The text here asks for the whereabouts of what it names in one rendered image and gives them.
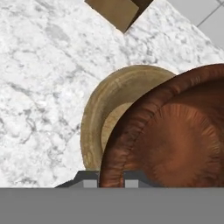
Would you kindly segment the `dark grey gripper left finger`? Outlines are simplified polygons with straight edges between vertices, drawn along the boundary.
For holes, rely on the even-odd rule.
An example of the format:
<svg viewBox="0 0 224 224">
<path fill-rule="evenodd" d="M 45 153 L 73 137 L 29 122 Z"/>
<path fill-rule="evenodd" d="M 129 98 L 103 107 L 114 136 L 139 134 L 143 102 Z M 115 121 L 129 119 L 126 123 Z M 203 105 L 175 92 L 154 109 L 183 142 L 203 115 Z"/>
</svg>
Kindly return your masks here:
<svg viewBox="0 0 224 224">
<path fill-rule="evenodd" d="M 75 177 L 67 182 L 57 185 L 57 188 L 80 187 L 97 188 L 99 172 L 98 171 L 78 171 Z"/>
</svg>

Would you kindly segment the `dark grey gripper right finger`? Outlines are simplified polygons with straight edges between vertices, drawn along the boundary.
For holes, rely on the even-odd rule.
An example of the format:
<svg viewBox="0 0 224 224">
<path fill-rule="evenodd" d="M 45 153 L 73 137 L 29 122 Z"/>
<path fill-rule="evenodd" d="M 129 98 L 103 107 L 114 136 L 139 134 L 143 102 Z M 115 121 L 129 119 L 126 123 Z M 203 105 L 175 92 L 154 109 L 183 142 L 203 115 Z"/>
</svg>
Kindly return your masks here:
<svg viewBox="0 0 224 224">
<path fill-rule="evenodd" d="M 124 171 L 123 185 L 125 188 L 159 187 L 159 184 L 148 179 L 143 171 Z"/>
</svg>

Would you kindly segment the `reddish brown bowl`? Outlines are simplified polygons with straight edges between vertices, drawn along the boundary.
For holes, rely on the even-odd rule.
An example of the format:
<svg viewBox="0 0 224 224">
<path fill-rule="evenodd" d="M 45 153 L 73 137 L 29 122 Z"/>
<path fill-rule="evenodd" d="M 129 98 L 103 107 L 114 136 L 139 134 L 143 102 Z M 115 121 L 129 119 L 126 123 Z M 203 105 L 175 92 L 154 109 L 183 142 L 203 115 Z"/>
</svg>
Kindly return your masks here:
<svg viewBox="0 0 224 224">
<path fill-rule="evenodd" d="M 224 187 L 224 64 L 200 66 L 144 94 L 108 139 L 100 187 L 142 171 L 164 187 Z"/>
</svg>

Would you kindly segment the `tan wooden bowl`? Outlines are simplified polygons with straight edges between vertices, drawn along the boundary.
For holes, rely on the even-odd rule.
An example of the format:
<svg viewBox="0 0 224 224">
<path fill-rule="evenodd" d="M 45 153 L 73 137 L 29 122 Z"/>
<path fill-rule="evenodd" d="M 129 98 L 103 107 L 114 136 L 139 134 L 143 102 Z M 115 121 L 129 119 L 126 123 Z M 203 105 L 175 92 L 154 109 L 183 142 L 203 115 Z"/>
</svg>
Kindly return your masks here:
<svg viewBox="0 0 224 224">
<path fill-rule="evenodd" d="M 87 102 L 80 126 L 80 148 L 87 170 L 100 170 L 109 135 L 130 105 L 174 76 L 158 66 L 135 65 L 121 68 L 100 82 Z"/>
</svg>

